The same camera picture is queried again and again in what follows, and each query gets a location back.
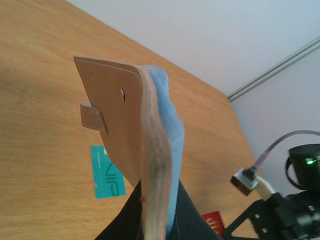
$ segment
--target wooden table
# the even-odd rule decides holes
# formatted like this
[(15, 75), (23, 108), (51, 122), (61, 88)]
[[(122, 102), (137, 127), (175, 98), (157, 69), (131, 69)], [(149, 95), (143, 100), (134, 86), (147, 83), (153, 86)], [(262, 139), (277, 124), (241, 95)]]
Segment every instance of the wooden table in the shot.
[(65, 1), (1, 0), (0, 11), (0, 239), (93, 239), (133, 189), (95, 199), (90, 145), (102, 141), (81, 127), (79, 54), (167, 71), (186, 130), (181, 180), (201, 214), (228, 225), (257, 198), (229, 182), (254, 158), (223, 93)]

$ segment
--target red card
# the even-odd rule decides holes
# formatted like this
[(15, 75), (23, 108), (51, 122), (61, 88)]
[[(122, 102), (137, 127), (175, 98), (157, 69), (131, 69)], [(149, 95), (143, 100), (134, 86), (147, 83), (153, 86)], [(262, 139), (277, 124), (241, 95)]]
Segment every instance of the red card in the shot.
[(222, 238), (222, 232), (225, 230), (220, 213), (218, 211), (202, 215), (207, 224)]

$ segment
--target light blue fabric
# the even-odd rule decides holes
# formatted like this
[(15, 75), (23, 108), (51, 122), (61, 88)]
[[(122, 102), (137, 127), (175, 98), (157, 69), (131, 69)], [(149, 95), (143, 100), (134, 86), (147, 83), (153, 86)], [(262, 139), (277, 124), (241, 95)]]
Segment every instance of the light blue fabric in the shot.
[(180, 168), (185, 141), (185, 128), (183, 122), (177, 115), (174, 104), (169, 98), (169, 79), (166, 71), (161, 67), (153, 65), (146, 65), (144, 68), (148, 70), (155, 85), (161, 123), (171, 147), (172, 179), (166, 228), (168, 238), (175, 220)]

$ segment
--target white wall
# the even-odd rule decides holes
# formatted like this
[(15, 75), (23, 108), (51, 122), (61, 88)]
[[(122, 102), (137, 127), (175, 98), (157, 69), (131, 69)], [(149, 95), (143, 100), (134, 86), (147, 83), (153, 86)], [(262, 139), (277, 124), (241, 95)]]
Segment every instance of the white wall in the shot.
[(320, 35), (319, 0), (68, 1), (227, 95)]
[[(256, 159), (288, 132), (320, 131), (320, 48), (234, 100), (232, 106)], [(297, 192), (285, 177), (287, 150), (311, 143), (320, 143), (320, 137), (292, 136), (271, 152), (261, 171), (277, 191)]]

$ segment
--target green led indicator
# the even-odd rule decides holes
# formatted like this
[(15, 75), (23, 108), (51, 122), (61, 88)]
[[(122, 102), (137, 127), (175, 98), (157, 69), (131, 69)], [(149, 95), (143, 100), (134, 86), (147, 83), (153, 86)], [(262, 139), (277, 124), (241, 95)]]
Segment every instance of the green led indicator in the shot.
[(315, 163), (317, 160), (314, 160), (313, 158), (306, 158), (305, 159), (305, 162), (306, 162), (306, 164), (308, 164), (308, 165), (311, 165), (311, 164), (313, 164), (313, 163)]

